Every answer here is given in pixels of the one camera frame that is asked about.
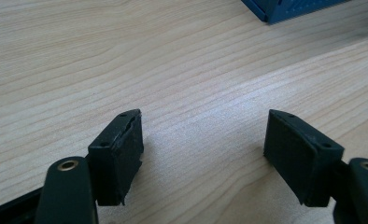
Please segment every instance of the wooden table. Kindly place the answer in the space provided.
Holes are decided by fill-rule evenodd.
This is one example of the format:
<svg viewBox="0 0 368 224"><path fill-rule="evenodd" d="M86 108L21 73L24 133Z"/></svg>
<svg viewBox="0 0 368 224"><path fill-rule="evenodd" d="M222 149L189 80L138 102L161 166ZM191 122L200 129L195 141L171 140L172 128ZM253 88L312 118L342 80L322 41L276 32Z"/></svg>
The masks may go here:
<svg viewBox="0 0 368 224"><path fill-rule="evenodd" d="M274 108L368 158L368 0L273 26L239 0L0 1L0 204L133 108L143 165L101 223L332 223L262 145Z"/></svg>

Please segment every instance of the blue object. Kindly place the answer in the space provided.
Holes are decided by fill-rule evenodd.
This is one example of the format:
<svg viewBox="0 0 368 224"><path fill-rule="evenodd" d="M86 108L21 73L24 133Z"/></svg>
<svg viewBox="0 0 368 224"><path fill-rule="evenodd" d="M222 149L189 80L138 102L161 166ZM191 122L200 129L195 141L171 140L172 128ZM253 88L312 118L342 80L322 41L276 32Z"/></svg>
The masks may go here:
<svg viewBox="0 0 368 224"><path fill-rule="evenodd" d="M242 0L261 20L276 23L348 0Z"/></svg>

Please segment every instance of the light wood surface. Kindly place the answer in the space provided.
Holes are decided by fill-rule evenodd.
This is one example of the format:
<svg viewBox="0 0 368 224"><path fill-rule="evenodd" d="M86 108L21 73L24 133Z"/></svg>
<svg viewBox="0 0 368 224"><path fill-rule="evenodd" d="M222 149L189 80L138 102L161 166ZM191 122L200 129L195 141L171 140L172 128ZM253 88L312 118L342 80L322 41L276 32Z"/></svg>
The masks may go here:
<svg viewBox="0 0 368 224"><path fill-rule="evenodd" d="M270 108L368 158L368 0L268 26L239 0L0 1L0 204L143 112L143 165L101 223L333 223L262 156Z"/></svg>

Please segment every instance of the black plastic part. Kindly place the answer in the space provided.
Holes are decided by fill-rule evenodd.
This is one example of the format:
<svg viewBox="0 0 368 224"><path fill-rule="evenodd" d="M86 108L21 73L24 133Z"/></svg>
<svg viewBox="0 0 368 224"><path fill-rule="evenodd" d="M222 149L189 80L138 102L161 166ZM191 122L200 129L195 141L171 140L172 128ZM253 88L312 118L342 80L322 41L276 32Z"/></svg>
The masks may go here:
<svg viewBox="0 0 368 224"><path fill-rule="evenodd" d="M331 169L339 163L344 148L298 117L269 111L264 156L309 207L327 206Z"/></svg>
<svg viewBox="0 0 368 224"><path fill-rule="evenodd" d="M349 162L349 191L361 223L368 223L368 160Z"/></svg>
<svg viewBox="0 0 368 224"><path fill-rule="evenodd" d="M35 223L98 223L85 158L69 157L51 165L42 189Z"/></svg>
<svg viewBox="0 0 368 224"><path fill-rule="evenodd" d="M332 181L329 184L330 193L336 200L333 219L336 224L359 224L359 217L353 200L350 197L348 178L349 166L340 161L332 169Z"/></svg>
<svg viewBox="0 0 368 224"><path fill-rule="evenodd" d="M139 109L115 117L89 145L94 197L102 206L124 204L144 151Z"/></svg>
<svg viewBox="0 0 368 224"><path fill-rule="evenodd" d="M42 189L35 189L21 197L0 206L0 224L21 223L31 224L35 220Z"/></svg>

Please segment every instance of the clamp jaw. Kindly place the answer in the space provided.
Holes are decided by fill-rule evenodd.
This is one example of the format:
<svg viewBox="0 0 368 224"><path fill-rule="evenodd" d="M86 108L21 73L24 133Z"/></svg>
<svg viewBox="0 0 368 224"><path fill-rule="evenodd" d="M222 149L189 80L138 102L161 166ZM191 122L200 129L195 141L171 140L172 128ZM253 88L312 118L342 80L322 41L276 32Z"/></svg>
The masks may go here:
<svg viewBox="0 0 368 224"><path fill-rule="evenodd" d="M335 223L368 223L368 159L341 161L344 148L302 119L269 111L264 156L300 203L326 207L336 200Z"/></svg>
<svg viewBox="0 0 368 224"><path fill-rule="evenodd" d="M124 204L143 153L141 112L115 117L89 145L86 158L53 163L44 187L0 206L0 223L98 223L101 206Z"/></svg>

